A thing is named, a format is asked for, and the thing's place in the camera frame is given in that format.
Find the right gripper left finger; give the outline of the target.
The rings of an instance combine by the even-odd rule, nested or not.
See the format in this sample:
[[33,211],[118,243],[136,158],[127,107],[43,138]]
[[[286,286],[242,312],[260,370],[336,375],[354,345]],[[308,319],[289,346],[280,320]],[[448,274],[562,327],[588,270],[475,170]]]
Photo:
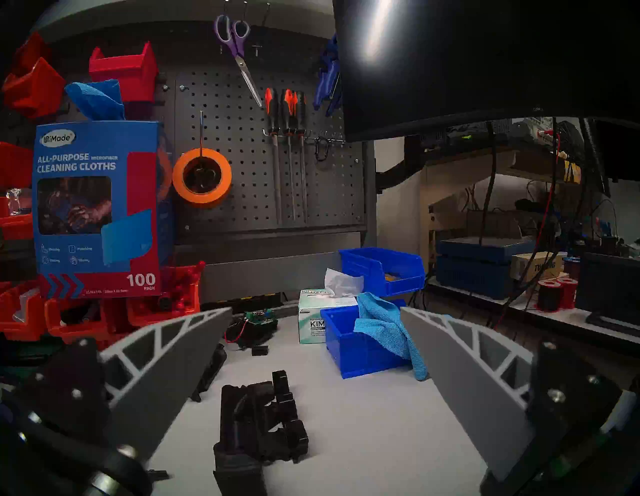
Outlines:
[[80,338],[13,391],[28,420],[94,446],[132,446],[149,460],[195,391],[231,308],[140,328],[102,351]]

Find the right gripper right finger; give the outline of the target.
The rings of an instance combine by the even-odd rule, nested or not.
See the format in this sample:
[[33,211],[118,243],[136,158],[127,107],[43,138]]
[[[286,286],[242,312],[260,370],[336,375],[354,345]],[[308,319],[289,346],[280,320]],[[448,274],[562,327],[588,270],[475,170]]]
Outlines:
[[571,348],[529,349],[415,308],[401,321],[493,483],[564,478],[623,431],[623,390]]

